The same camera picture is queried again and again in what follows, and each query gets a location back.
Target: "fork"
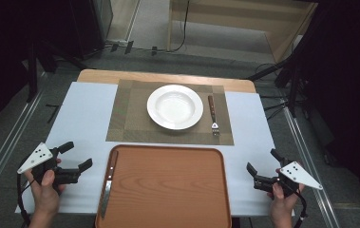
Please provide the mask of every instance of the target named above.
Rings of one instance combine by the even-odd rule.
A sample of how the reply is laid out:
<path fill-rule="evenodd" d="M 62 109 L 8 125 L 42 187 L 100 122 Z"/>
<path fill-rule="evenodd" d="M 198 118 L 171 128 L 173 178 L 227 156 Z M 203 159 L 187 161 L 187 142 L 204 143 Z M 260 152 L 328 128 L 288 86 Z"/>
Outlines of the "fork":
<path fill-rule="evenodd" d="M 209 100 L 209 107 L 210 107 L 210 115 L 212 116 L 212 133 L 214 136 L 218 136 L 220 135 L 220 132 L 218 131 L 218 123 L 216 121 L 216 111 L 215 111 L 215 103 L 213 101 L 213 96 L 209 95 L 208 96 L 208 100 Z"/>

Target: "black wall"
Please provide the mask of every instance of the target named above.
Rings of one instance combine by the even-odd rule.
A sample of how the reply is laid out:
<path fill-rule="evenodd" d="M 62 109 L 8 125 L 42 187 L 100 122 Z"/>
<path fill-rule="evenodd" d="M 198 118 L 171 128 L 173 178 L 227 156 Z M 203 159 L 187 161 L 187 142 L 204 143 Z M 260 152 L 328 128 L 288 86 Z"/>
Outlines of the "black wall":
<path fill-rule="evenodd" d="M 52 62 L 52 53 L 41 40 L 79 59 L 102 49 L 104 38 L 93 0 L 0 0 L 0 111 L 28 83 L 22 65 L 28 58 L 28 41 L 34 41 L 41 63 Z"/>
<path fill-rule="evenodd" d="M 360 179 L 360 1 L 333 2 L 299 58 L 306 95 L 334 136 L 326 148 Z"/>

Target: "white plate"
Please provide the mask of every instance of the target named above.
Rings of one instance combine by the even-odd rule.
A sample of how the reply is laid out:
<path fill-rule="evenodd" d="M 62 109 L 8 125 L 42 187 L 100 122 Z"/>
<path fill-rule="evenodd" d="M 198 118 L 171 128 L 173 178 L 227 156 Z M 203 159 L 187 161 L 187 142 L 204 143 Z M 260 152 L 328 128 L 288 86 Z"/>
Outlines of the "white plate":
<path fill-rule="evenodd" d="M 203 113 L 199 95 L 182 85 L 165 85 L 147 100 L 147 112 L 158 125 L 182 130 L 196 124 Z"/>

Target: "table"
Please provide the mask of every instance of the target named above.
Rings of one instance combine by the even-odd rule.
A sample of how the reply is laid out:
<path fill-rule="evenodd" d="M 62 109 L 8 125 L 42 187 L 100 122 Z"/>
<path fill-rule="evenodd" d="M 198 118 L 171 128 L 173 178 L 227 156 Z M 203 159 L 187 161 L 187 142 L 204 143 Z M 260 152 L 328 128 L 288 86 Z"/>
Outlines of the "table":
<path fill-rule="evenodd" d="M 223 85 L 235 145 L 175 146 L 219 150 L 224 158 L 231 215 L 233 217 L 268 216 L 271 200 L 264 192 L 254 189 L 253 178 L 245 168 L 247 162 L 251 162 L 259 175 L 273 177 L 276 176 L 275 169 L 279 166 L 277 160 L 270 154 L 275 146 L 262 104 L 252 82 L 191 75 L 91 69 L 83 70 L 78 82 L 72 83 L 46 141 L 48 147 L 74 141 L 75 147 L 60 156 L 63 160 L 61 166 L 64 168 L 75 167 L 88 158 L 93 159 L 93 166 L 82 174 L 79 182 L 69 185 L 64 192 L 61 198 L 61 213 L 96 214 L 97 212 L 109 151 L 115 145 L 122 144 L 105 141 L 117 83 L 120 79 Z M 150 145 L 150 143 L 131 144 Z M 26 191 L 23 197 L 27 211 L 32 212 L 34 207 L 29 191 Z"/>
<path fill-rule="evenodd" d="M 172 23 L 184 20 L 187 2 L 170 0 L 167 49 L 171 47 Z M 190 1 L 187 21 L 265 31 L 275 61 L 279 62 L 295 38 L 304 34 L 316 5 L 293 0 Z"/>

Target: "wooden table edge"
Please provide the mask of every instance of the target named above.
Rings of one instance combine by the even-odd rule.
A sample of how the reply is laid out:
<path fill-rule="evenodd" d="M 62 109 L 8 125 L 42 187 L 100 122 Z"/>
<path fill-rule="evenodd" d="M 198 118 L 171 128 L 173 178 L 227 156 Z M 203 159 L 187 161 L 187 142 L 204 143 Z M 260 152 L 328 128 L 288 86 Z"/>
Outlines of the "wooden table edge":
<path fill-rule="evenodd" d="M 207 76 L 163 74 L 139 71 L 84 69 L 79 74 L 77 82 L 117 84 L 120 79 L 137 80 L 142 82 L 223 86 L 225 91 L 256 93 L 254 83 L 249 80 L 222 79 Z"/>

